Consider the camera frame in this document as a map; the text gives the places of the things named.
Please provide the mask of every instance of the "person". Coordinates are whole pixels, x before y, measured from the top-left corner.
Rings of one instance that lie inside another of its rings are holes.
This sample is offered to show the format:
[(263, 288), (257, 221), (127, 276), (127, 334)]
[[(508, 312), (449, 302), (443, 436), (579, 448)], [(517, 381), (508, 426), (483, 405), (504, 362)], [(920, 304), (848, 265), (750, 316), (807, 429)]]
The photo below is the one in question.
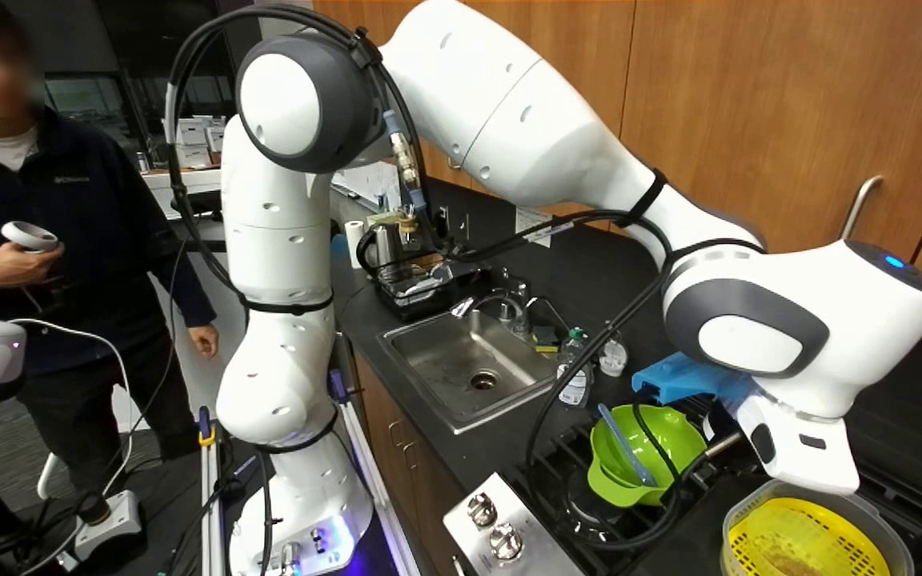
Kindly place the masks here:
[[(116, 342), (161, 454), (182, 459), (196, 453), (196, 423), (146, 271), (179, 304), (200, 358), (216, 352), (215, 312), (125, 152), (44, 108), (35, 44), (31, 28), (0, 11), (0, 228), (31, 221), (62, 248), (22, 249), (0, 236), (0, 320), (37, 316)], [(101, 492), (120, 460), (117, 362), (101, 342), (27, 329), (18, 405), (76, 495)]]

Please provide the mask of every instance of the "green bowl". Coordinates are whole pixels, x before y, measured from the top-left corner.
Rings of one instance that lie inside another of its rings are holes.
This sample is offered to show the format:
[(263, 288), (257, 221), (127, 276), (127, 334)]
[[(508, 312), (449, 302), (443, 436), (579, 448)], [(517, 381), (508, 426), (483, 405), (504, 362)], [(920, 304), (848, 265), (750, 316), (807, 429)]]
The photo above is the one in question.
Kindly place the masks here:
[[(624, 434), (636, 460), (652, 475), (652, 487), (642, 487), (633, 471), (624, 467), (614, 440), (604, 423), (589, 429), (591, 466), (585, 471), (585, 485), (595, 495), (618, 510), (629, 506), (660, 506), (664, 492), (673, 487), (673, 471), (664, 466), (652, 443), (642, 436), (640, 423), (633, 420), (629, 405), (610, 408), (618, 429)], [(640, 405), (640, 418), (652, 440), (667, 448), (675, 471), (681, 475), (699, 454), (707, 453), (704, 436), (684, 412), (673, 408)]]

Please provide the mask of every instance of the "cable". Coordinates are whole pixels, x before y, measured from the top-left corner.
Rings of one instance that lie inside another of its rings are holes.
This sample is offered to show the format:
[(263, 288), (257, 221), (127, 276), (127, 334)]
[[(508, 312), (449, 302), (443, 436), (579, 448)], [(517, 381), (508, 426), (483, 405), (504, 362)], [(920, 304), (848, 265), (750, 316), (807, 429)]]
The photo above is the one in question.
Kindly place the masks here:
[[(257, 454), (246, 459), (246, 460), (235, 471), (235, 477), (246, 475), (246, 467), (257, 467), (257, 460), (260, 460)], [(200, 518), (208, 516), (208, 506), (212, 506), (215, 499), (222, 499), (216, 491), (215, 491), (215, 492), (208, 495), (208, 503), (197, 510), (197, 518), (175, 535), (175, 546), (172, 546), (165, 565), (175, 567), (175, 560), (179, 560), (179, 554), (182, 554), (182, 546), (184, 546), (184, 535), (200, 526)]]
[(143, 423), (146, 411), (149, 411), (152, 399), (161, 396), (161, 391), (163, 391), (163, 386), (171, 381), (171, 371), (172, 371), (172, 365), (175, 365), (175, 297), (172, 297), (172, 291), (175, 291), (175, 276), (179, 276), (182, 255), (184, 255), (184, 240), (179, 243), (179, 249), (175, 249), (175, 255), (172, 255), (172, 270), (171, 270), (171, 283), (165, 283), (165, 297), (171, 297), (171, 304), (165, 304), (165, 312), (171, 312), (171, 352), (165, 352), (165, 365), (163, 365), (163, 374), (152, 381), (146, 405), (139, 408), (140, 412), (139, 412), (139, 420), (132, 423), (132, 436), (134, 436), (139, 426)]
[(184, 92), (188, 73), (197, 68), (200, 55), (216, 40), (216, 28), (231, 27), (236, 21), (288, 21), (288, 23), (318, 28), (325, 40), (333, 40), (335, 44), (342, 44), (356, 58), (357, 68), (368, 68), (374, 87), (384, 92), (390, 108), (396, 108), (396, 116), (403, 118), (403, 130), (407, 130), (409, 149), (413, 149), (413, 162), (415, 162), (415, 190), (426, 195), (426, 157), (423, 157), (423, 144), (420, 144), (420, 130), (415, 130), (409, 108), (407, 108), (407, 99), (400, 96), (400, 87), (395, 83), (395, 78), (382, 66), (378, 48), (364, 40), (364, 28), (350, 34), (350, 28), (335, 27), (333, 21), (323, 21), (323, 15), (318, 15), (309, 11), (299, 11), (299, 6), (244, 6), (244, 11), (224, 12), (224, 15), (197, 27), (179, 44), (179, 53), (172, 58), (172, 68), (171, 68), (171, 80), (165, 80), (171, 190), (172, 190), (175, 212), (179, 212), (188, 236), (200, 248), (206, 265), (235, 294), (239, 294), (239, 291), (231, 283), (231, 271), (200, 243), (200, 233), (196, 228), (196, 218), (191, 218), (191, 208), (188, 208), (188, 195), (184, 195), (184, 186), (182, 186), (182, 174), (179, 174), (175, 136), (172, 131), (175, 131), (175, 116), (179, 116), (179, 106), (182, 106), (182, 92)]
[(595, 357), (597, 350), (614, 339), (624, 325), (647, 308), (647, 302), (664, 288), (664, 278), (652, 278), (647, 288), (640, 288), (640, 294), (633, 294), (618, 315), (610, 325), (604, 325), (589, 342), (585, 350), (560, 371), (560, 378), (552, 386), (552, 399), (545, 405), (545, 411), (536, 418), (530, 429), (527, 429), (527, 440), (525, 440), (525, 471), (530, 471), (536, 466), (536, 440), (538, 434), (545, 429), (553, 405), (557, 405), (557, 394), (553, 391), (562, 391)]
[(667, 539), (684, 510), (684, 499), (681, 499), (684, 480), (704, 460), (707, 460), (707, 454), (696, 459), (681, 475), (675, 475), (675, 485), (667, 491), (667, 506), (664, 506), (660, 518), (642, 535), (633, 535), (627, 542), (589, 542), (589, 548), (604, 552), (604, 554), (636, 554), (636, 552), (650, 548), (652, 542)]
[[(49, 326), (49, 329), (55, 329), (55, 334), (68, 334), (68, 336), (94, 339), (94, 342), (104, 347), (104, 350), (113, 352), (116, 365), (117, 365), (117, 381), (120, 381), (120, 389), (132, 394), (127, 362), (120, 358), (120, 352), (116, 350), (113, 339), (104, 339), (104, 336), (98, 336), (98, 334), (62, 326), (62, 325), (43, 320), (43, 316), (12, 316), (12, 325), (18, 325), (18, 326)], [(113, 485), (125, 475), (125, 467), (132, 466), (132, 454), (134, 454), (134, 436), (127, 436), (125, 454), (120, 454), (116, 475), (104, 480), (101, 495), (104, 495), (104, 492), (113, 491)], [(49, 567), (62, 552), (68, 552), (68, 548), (76, 542), (80, 527), (84, 527), (84, 521), (76, 518), (76, 526), (75, 526), (75, 532), (64, 539), (64, 546), (56, 546), (56, 548), (55, 548), (49, 556), (43, 556), (35, 567), (22, 571), (22, 576), (37, 574), (37, 571)]]
[[(490, 243), (490, 248), (480, 248), (480, 249), (469, 249), (469, 253), (460, 253), (460, 255), (452, 255), (452, 261), (454, 261), (454, 263), (490, 261), (490, 255), (499, 255), (499, 253), (517, 248), (517, 243), (523, 243), (525, 236), (530, 236), (530, 233), (552, 231), (552, 236), (553, 236), (553, 233), (562, 233), (562, 231), (570, 231), (570, 228), (577, 228), (577, 224), (614, 221), (614, 218), (620, 218), (620, 212), (573, 212), (573, 214), (562, 214), (562, 218), (552, 218), (552, 221), (530, 224), (530, 228), (514, 231), (514, 233), (508, 233), (508, 236), (504, 236), (504, 240), (497, 240), (497, 243)], [(372, 263), (368, 263), (368, 249), (372, 249), (372, 243), (374, 243), (374, 231), (378, 231), (378, 228), (384, 228), (384, 221), (382, 221), (382, 224), (372, 224), (372, 228), (357, 236), (357, 248), (356, 248), (356, 261), (357, 261), (357, 265), (361, 265), (368, 276), (378, 276), (382, 270), (390, 270), (390, 265), (409, 265), (409, 263), (426, 261), (426, 255), (436, 253), (436, 249), (426, 249), (426, 253), (413, 253), (413, 255), (403, 255), (403, 261), (395, 261), (395, 263), (372, 265)]]
[(260, 491), (263, 491), (263, 571), (260, 571), (260, 576), (267, 576), (268, 574), (268, 554), (273, 554), (273, 492), (268, 492), (268, 477), (267, 477), (267, 466), (268, 466), (268, 459), (267, 459), (267, 453), (263, 448), (257, 448), (257, 480), (260, 480)]
[(667, 448), (660, 446), (660, 440), (655, 440), (652, 429), (647, 426), (642, 411), (640, 411), (636, 399), (629, 405), (629, 418), (633, 418), (633, 423), (642, 429), (642, 436), (650, 440), (650, 446), (652, 446), (652, 453), (660, 454), (660, 460), (667, 466), (667, 471), (668, 471), (673, 477), (679, 477), (675, 460), (667, 454)]
[(37, 518), (35, 518), (35, 526), (29, 527), (29, 539), (22, 539), (18, 546), (8, 546), (8, 548), (0, 548), (0, 556), (3, 554), (31, 554), (35, 552), (35, 535), (43, 535), (43, 532), (49, 532), (52, 526), (44, 526), (44, 518), (49, 518), (49, 499), (37, 506)]

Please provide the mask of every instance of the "yellow plate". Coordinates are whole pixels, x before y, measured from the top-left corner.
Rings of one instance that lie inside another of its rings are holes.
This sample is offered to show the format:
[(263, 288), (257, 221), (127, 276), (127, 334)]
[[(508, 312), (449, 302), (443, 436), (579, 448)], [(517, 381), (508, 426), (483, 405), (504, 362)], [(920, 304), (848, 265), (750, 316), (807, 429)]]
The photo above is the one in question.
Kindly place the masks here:
[(891, 576), (877, 546), (810, 499), (766, 499), (728, 532), (731, 565), (750, 576)]

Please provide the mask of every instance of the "stainless steel sink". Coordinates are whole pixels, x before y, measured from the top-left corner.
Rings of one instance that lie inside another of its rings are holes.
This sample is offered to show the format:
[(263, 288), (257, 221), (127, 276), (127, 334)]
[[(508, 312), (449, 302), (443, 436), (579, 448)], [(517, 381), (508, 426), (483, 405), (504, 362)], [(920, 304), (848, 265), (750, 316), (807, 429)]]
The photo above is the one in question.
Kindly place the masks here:
[(428, 399), (454, 434), (499, 420), (540, 396), (557, 378), (557, 358), (497, 320), (474, 329), (452, 315), (384, 334), (384, 342), (409, 371), (407, 386)]

